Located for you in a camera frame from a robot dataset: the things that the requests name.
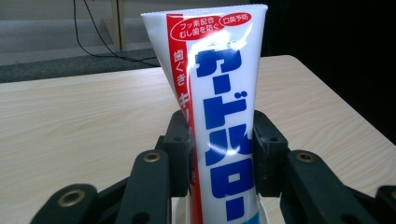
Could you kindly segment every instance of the black mechanical bracket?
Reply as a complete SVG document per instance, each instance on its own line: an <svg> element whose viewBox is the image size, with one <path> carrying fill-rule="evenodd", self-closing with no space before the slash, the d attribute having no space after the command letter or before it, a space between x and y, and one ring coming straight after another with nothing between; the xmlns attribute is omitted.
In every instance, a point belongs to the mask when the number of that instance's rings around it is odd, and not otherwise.
<svg viewBox="0 0 396 224"><path fill-rule="evenodd" d="M374 198L345 186L318 155L290 151L279 129L257 110L253 133L257 193L280 197L286 223L396 223L396 186L378 188ZM193 146L177 111L155 148L135 159L130 176L101 192L89 184L60 189L31 223L171 223L171 198L189 192Z"/></svg>

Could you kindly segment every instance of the white toothpaste tube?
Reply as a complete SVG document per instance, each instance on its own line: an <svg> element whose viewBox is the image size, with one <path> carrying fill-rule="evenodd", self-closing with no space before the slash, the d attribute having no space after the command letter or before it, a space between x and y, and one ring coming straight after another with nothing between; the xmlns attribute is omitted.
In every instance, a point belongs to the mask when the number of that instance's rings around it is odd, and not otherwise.
<svg viewBox="0 0 396 224"><path fill-rule="evenodd" d="M266 10L243 5L141 15L195 139L190 223L262 223L251 140Z"/></svg>

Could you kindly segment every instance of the black cable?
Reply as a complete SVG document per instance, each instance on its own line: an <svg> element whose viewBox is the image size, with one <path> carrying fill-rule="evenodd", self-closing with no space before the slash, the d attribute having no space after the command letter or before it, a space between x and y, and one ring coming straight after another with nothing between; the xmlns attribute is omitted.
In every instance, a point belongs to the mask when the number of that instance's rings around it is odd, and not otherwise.
<svg viewBox="0 0 396 224"><path fill-rule="evenodd" d="M91 55L91 56L93 56L93 57L99 57L99 58L120 58L120 59L123 59L123 60L128 61L128 62L133 62L133 63L144 63L144 64L147 64L147 65L150 65L150 66L153 66L153 67L159 67L159 65L157 65L157 64L154 64L154 63L146 63L146 62L144 62L145 60L155 59L155 58L157 58L157 57L149 57L149 58L144 58L144 59L137 60L137 59L132 59L132 58L129 58L129 57L120 56L120 55L116 54L113 50L111 50L111 49L108 47L108 45L106 44L105 40L104 40L104 39L102 38L102 36L100 35L99 30L98 30L98 28L96 27L96 23L95 23L95 21L93 20L93 16L92 16L92 14L91 14L90 8L88 7L87 1L84 0L85 7L87 8L88 13L90 14L91 21L92 21L93 26L94 26L94 28L95 28L95 30L96 30L96 33L99 35L99 38L102 40L103 44L104 44L105 47L111 52L112 55L97 55L97 54L92 54L92 53L88 52L84 47L82 47L81 43L79 42L79 38L78 38L78 26L77 26L77 13L76 13L76 0L73 0L73 3L74 3L74 5L73 5L73 7L74 7L74 22L75 22L75 29L76 29L76 38L77 38L77 42L78 42L78 45L79 45L87 54L89 54L89 55Z"/></svg>

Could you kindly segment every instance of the light wood tabletop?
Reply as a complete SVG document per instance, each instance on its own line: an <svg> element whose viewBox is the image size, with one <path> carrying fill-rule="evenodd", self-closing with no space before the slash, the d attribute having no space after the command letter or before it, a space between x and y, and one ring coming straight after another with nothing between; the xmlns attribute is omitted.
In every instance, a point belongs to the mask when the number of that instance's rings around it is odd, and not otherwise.
<svg viewBox="0 0 396 224"><path fill-rule="evenodd" d="M371 196L396 185L396 146L297 59L261 58L256 109L344 184ZM128 176L177 110L161 68L0 84L0 223L29 223L70 184ZM282 223L279 199L264 202Z"/></svg>

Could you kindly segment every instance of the red oval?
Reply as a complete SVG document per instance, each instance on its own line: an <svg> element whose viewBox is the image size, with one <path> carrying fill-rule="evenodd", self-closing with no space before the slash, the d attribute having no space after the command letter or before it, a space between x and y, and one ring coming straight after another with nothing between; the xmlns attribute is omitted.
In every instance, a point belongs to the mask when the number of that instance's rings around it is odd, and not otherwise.
<svg viewBox="0 0 396 224"><path fill-rule="evenodd" d="M247 12L236 12L225 15L219 20L223 26L237 26L251 20L251 15Z"/></svg>
<svg viewBox="0 0 396 224"><path fill-rule="evenodd" d="M224 28L219 20L220 16L207 16L180 21L172 27L171 37L180 41L205 38Z"/></svg>

